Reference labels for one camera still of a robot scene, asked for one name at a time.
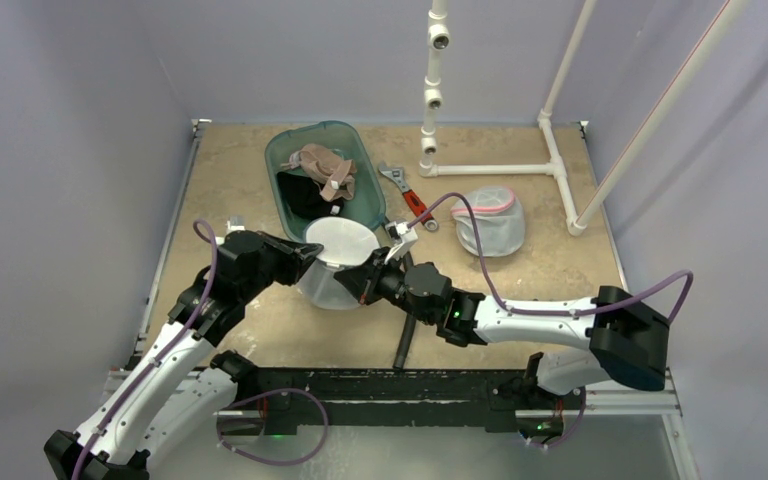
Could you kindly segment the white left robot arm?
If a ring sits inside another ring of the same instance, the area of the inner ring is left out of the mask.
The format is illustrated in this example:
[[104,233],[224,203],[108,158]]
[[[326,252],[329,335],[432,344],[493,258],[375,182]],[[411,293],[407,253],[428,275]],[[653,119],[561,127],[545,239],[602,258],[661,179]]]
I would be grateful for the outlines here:
[[172,400],[179,384],[245,317],[246,306],[274,283],[295,285],[324,247],[261,231],[237,230],[222,241],[207,233],[211,262],[177,298],[149,351],[111,397],[73,431],[57,430],[44,453],[58,479],[146,479],[154,456],[148,440],[161,411],[178,419]]

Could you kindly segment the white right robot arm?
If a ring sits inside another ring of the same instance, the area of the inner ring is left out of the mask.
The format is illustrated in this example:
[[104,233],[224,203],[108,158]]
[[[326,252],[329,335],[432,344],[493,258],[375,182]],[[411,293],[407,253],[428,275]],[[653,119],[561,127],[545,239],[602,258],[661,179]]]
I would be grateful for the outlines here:
[[618,287],[603,286],[596,296],[575,300],[498,302],[454,287],[431,262],[402,271],[388,253],[380,248],[334,278],[360,304],[385,300],[458,347],[561,346],[559,352],[537,356],[521,381],[523,397],[533,406],[606,380],[639,391],[665,387],[670,321]]

